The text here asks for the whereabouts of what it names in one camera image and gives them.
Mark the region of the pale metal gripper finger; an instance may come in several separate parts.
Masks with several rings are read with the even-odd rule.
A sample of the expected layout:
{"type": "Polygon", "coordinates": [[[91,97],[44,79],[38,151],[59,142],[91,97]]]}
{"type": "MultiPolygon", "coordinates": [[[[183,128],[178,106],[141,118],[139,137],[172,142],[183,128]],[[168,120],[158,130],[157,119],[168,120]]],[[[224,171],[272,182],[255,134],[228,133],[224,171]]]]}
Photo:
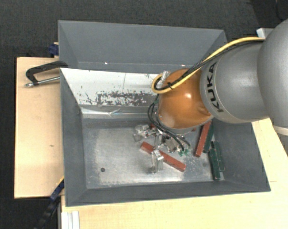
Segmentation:
{"type": "Polygon", "coordinates": [[[164,166],[164,157],[163,155],[161,155],[159,149],[154,149],[151,152],[151,159],[152,159],[151,172],[157,173],[162,171],[164,166]]]}
{"type": "Polygon", "coordinates": [[[156,136],[156,128],[153,124],[137,125],[134,128],[133,138],[136,142],[139,142],[142,139],[148,138],[150,136],[156,136]]]}

